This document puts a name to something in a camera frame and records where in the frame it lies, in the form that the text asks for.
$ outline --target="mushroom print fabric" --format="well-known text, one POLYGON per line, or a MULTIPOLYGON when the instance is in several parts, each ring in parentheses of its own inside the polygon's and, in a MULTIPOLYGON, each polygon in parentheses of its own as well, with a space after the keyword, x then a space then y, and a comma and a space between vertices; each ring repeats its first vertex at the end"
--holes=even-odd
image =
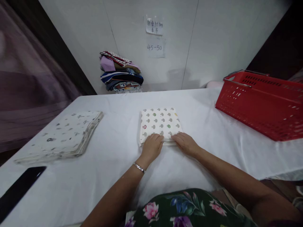
POLYGON ((164 136, 164 145, 176 145, 171 136, 178 132, 183 132, 183 130, 175 108, 154 108, 141 111, 139 135, 141 146, 143 146, 146 138, 153 133, 164 136))

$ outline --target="folded baby blanket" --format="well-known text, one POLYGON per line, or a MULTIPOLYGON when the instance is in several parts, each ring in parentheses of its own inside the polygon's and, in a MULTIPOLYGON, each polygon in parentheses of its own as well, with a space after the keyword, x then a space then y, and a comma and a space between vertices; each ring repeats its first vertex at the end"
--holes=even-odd
POLYGON ((183 132, 175 108, 144 109, 141 111, 140 146, 146 138, 157 133, 164 136, 164 145, 176 145, 172 135, 183 132))
POLYGON ((102 117, 103 113, 100 111, 65 115, 54 127, 41 133, 32 142, 31 152, 26 157, 15 162, 47 162, 82 155, 102 117))

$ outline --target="hand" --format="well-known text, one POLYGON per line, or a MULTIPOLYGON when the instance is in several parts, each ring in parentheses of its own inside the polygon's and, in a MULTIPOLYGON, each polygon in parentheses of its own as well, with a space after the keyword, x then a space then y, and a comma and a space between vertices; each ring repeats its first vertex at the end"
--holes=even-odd
POLYGON ((177 142, 180 150, 189 156, 195 157, 202 150, 193 138, 186 133, 179 132, 178 134, 171 136, 171 138, 177 142))
POLYGON ((163 136, 159 134, 151 134, 144 142, 141 156, 138 158, 136 163, 143 169, 147 167, 158 157, 163 146, 163 136))

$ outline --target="red plastic basket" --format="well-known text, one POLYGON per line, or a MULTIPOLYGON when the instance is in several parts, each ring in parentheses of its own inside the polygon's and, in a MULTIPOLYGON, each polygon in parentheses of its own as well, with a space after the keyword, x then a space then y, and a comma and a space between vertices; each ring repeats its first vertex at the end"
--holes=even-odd
POLYGON ((223 80, 217 109, 274 141, 303 138, 303 84, 248 70, 223 80))

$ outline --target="smartphone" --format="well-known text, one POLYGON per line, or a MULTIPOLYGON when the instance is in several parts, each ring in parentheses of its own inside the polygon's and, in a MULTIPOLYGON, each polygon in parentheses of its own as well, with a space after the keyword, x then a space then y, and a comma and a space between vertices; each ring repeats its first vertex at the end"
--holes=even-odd
POLYGON ((46 166, 28 168, 0 198, 0 224, 40 177, 46 166))

